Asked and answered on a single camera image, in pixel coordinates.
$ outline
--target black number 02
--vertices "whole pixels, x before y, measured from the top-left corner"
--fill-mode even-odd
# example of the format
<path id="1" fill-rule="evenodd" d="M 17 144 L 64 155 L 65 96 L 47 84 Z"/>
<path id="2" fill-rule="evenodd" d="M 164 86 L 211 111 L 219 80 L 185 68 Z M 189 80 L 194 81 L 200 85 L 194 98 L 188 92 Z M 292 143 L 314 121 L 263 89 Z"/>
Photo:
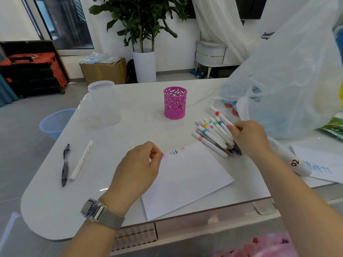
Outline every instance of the black number 02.
<path id="1" fill-rule="evenodd" d="M 299 163 L 300 163 L 300 162 L 299 162 L 297 159 L 293 159 L 291 165 L 292 165 L 293 167 L 298 167 Z"/>

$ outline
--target silver mesh watch strap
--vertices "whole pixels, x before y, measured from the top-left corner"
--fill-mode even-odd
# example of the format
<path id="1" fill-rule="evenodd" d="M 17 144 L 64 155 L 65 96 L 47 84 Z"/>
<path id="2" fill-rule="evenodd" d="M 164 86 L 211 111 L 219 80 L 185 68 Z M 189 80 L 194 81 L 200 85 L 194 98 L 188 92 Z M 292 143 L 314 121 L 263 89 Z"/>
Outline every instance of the silver mesh watch strap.
<path id="1" fill-rule="evenodd" d="M 101 211 L 100 215 L 97 218 L 97 221 L 99 223 L 112 227 L 116 230 L 121 228 L 124 220 L 125 220 L 125 217 L 122 217 L 112 211 L 109 211 L 106 208 L 104 208 Z"/>

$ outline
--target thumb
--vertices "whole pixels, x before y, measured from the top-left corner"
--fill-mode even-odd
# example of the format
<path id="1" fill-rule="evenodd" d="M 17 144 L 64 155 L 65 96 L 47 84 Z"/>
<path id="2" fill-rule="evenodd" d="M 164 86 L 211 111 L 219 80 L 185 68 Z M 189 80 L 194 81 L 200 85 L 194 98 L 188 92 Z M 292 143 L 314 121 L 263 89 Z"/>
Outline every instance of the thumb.
<path id="1" fill-rule="evenodd" d="M 163 152 L 157 153 L 154 156 L 154 158 L 151 160 L 150 166 L 158 170 L 160 168 L 162 156 L 163 156 Z"/>
<path id="2" fill-rule="evenodd" d="M 238 137 L 241 134 L 241 131 L 233 124 L 228 124 L 226 127 L 229 129 L 234 138 Z"/>

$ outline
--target pink fabric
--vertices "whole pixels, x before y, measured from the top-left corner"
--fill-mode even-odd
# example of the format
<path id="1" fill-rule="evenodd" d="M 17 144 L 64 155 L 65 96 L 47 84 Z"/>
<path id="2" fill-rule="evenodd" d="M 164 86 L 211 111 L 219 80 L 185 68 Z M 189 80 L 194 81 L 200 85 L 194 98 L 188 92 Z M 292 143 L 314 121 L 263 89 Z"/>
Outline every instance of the pink fabric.
<path id="1" fill-rule="evenodd" d="M 241 248 L 216 253 L 213 257 L 298 257 L 288 233 L 255 237 Z"/>

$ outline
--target sheet of white paper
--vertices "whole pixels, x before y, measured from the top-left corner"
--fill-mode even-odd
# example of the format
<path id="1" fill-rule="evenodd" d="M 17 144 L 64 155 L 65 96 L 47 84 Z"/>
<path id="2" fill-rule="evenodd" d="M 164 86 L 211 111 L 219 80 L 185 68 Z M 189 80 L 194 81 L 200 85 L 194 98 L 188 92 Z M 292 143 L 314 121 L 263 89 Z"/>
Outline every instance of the sheet of white paper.
<path id="1" fill-rule="evenodd" d="M 295 155 L 312 170 L 310 177 L 343 184 L 343 156 L 292 145 Z"/>
<path id="2" fill-rule="evenodd" d="M 166 153 L 152 186 L 142 195 L 148 221 L 234 182 L 202 142 Z"/>

